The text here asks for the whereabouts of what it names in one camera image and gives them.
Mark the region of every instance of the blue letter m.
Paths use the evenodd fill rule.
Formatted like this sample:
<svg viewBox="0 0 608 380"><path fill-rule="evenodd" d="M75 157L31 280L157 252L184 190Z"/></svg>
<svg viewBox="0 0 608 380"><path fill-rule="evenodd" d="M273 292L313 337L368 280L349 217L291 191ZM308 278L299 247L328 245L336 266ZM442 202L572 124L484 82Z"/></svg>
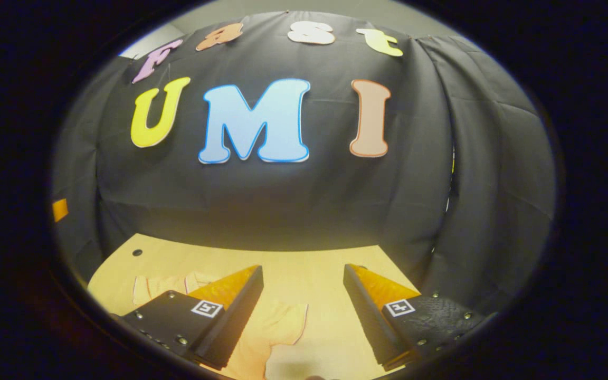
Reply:
<svg viewBox="0 0 608 380"><path fill-rule="evenodd" d="M247 159L262 128L264 144L258 156L266 162L302 162L309 158L309 148L301 139L302 97L311 85L302 79L280 79L268 86L253 110L233 84L208 90L208 125L205 147L198 153L203 164L229 161L231 153L224 146L224 130L240 159Z"/></svg>

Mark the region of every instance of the cloth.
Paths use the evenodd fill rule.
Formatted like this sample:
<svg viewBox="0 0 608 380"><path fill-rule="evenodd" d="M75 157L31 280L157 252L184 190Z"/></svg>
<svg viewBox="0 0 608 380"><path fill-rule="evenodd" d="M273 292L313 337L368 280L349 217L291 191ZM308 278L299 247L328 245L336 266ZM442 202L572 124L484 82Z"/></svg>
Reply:
<svg viewBox="0 0 608 380"><path fill-rule="evenodd" d="M167 290L187 294L216 279L218 278L198 272L186 276L137 276L133 286L133 303L137 306L144 305ZM306 326L308 308L308 305L290 305L260 298L227 366L222 370L201 366L236 380L266 380L266 363L271 356L272 346L297 343Z"/></svg>

